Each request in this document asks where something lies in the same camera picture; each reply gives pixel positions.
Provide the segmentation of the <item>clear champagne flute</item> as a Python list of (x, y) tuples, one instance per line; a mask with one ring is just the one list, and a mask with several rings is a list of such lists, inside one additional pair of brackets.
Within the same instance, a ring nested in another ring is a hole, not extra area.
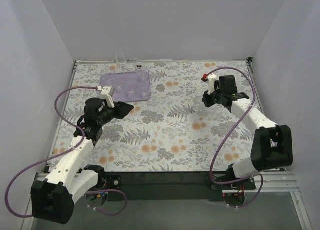
[(146, 68), (145, 60), (142, 57), (135, 58), (134, 67), (136, 72), (139, 74), (141, 82), (147, 82), (149, 79), (149, 73)]

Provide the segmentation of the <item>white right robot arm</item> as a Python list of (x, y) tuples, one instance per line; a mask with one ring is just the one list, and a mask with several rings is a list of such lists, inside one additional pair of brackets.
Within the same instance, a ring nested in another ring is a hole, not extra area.
[(205, 107), (225, 107), (253, 134), (250, 156), (229, 165), (221, 177), (210, 174), (209, 178), (213, 183), (230, 185), (253, 177), (261, 171), (292, 165), (293, 141), (289, 126), (275, 123), (255, 108), (255, 100), (238, 91), (233, 75), (217, 77), (213, 73), (204, 74), (202, 81), (208, 83), (208, 90), (202, 96)]

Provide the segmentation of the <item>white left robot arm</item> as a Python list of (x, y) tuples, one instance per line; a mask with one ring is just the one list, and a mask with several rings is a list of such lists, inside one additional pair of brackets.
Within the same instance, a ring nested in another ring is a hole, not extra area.
[(90, 98), (85, 102), (84, 114), (78, 119), (73, 134), (71, 151), (62, 156), (42, 181), (36, 180), (31, 187), (32, 215), (35, 218), (66, 224), (76, 202), (84, 194), (104, 194), (107, 191), (108, 183), (102, 166), (80, 167), (95, 148), (103, 126), (113, 119), (123, 119), (133, 108), (128, 103), (109, 104), (99, 98)]

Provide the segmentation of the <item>small clear shot glass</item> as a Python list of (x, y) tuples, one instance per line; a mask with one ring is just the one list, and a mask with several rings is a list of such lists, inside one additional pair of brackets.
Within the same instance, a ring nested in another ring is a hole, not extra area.
[(122, 93), (123, 88), (124, 88), (124, 83), (123, 82), (117, 82), (114, 84), (115, 90), (117, 93)]

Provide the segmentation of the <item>clear small tumbler glass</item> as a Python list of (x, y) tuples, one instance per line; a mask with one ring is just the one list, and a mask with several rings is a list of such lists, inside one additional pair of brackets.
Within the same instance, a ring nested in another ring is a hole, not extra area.
[(195, 113), (200, 113), (204, 109), (204, 104), (202, 102), (202, 97), (198, 96), (197, 98), (194, 99), (193, 103), (193, 109)]

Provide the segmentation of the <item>clear plain drinking glass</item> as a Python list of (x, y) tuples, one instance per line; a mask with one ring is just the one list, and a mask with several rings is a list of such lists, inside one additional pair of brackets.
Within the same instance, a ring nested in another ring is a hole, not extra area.
[(121, 48), (115, 49), (115, 61), (119, 71), (121, 73), (125, 73), (128, 68), (128, 65), (125, 54)]

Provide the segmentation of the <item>clear wine glass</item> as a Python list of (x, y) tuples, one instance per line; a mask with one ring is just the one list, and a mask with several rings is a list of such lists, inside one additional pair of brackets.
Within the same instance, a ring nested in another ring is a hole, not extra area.
[(142, 83), (147, 83), (150, 81), (150, 72), (148, 68), (142, 68), (138, 71), (139, 78)]

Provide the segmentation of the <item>clear tall tumbler glass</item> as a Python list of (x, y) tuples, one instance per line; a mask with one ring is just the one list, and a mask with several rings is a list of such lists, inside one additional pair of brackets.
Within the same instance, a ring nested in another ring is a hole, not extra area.
[(137, 97), (137, 91), (139, 83), (135, 79), (127, 79), (124, 84), (126, 95), (129, 99), (135, 99)]

